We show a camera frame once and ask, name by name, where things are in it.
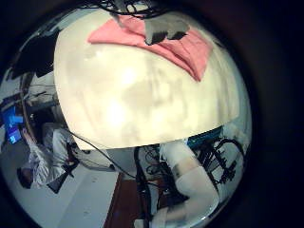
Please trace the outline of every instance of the white table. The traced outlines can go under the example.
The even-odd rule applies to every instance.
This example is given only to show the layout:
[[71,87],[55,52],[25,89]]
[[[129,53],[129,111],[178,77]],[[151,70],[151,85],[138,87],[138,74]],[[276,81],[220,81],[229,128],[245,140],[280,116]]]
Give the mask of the white table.
[[109,19],[97,10],[59,34],[54,76],[71,131],[100,148],[122,148],[186,138],[238,116],[234,73],[219,47],[198,83],[147,50],[88,43],[90,32]]

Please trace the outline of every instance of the wooden floor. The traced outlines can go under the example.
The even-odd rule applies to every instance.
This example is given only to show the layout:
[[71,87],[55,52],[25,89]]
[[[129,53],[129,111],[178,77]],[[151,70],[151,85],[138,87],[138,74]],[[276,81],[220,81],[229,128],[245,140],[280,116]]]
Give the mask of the wooden floor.
[[119,176],[104,228],[133,228],[139,218],[140,200],[136,182]]

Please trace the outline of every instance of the person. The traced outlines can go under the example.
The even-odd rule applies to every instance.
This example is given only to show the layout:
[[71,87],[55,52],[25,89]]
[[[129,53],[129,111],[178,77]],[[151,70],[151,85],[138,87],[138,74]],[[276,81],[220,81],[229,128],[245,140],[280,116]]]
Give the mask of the person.
[[44,123],[43,144],[36,144],[26,129],[23,136],[29,146],[28,161],[17,169],[17,177],[24,188],[34,184],[38,188],[55,181],[75,164],[68,146],[74,144],[72,136],[56,123]]

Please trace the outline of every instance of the desk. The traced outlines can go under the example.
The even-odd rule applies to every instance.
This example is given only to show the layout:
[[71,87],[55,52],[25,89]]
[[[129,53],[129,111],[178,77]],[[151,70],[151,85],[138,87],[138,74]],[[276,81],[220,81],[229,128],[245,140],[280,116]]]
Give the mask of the desk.
[[[109,19],[108,13],[96,10],[58,36],[54,77],[71,131],[100,148],[122,148],[197,135],[238,116],[234,72],[213,41],[197,83],[147,50],[88,43],[90,32]],[[75,141],[81,149],[91,149]]]
[[6,106],[16,105],[18,107],[19,114],[22,115],[24,118],[25,128],[27,129],[27,131],[30,134],[30,136],[32,137],[32,139],[37,143],[37,137],[35,135],[35,130],[32,127],[33,122],[31,119],[31,115],[38,110],[58,105],[59,102],[58,102],[58,100],[53,100],[53,101],[50,101],[47,103],[30,106],[26,102],[25,89],[26,89],[26,85],[27,85],[26,81],[29,80],[29,82],[30,82],[31,78],[32,78],[31,74],[24,74],[21,76],[20,87],[19,87],[20,93],[19,93],[19,95],[13,95],[13,96],[9,97],[8,99],[10,99],[11,102],[10,102],[10,104],[6,104]]
[[[0,104],[1,112],[2,112],[1,115],[4,115],[4,118],[7,118],[5,120],[5,122],[6,122],[5,129],[7,131],[7,134],[10,134],[9,132],[11,130],[13,132],[16,132],[16,131],[20,131],[21,128],[25,127],[28,130],[28,132],[30,132],[30,136],[33,138],[33,140],[35,142],[37,142],[35,135],[34,135],[34,131],[29,123],[29,120],[30,120],[30,118],[29,118],[30,114],[28,114],[29,106],[26,104],[26,102],[24,100],[25,100],[24,94],[17,93],[12,96],[9,96],[7,98],[4,98],[3,103]],[[10,118],[13,115],[22,116],[24,119],[23,123],[14,123],[13,125],[10,125],[10,120],[8,118]]]

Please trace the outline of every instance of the pink towel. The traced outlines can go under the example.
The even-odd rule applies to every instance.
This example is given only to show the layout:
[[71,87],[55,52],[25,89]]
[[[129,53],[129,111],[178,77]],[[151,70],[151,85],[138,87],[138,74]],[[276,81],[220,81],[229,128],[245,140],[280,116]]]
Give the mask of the pink towel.
[[132,16],[120,16],[124,27],[113,19],[94,30],[87,41],[91,44],[118,44],[134,46],[161,55],[177,66],[185,69],[196,81],[206,69],[211,45],[201,37],[198,31],[190,28],[180,40],[167,40],[148,46],[144,36],[143,20]]

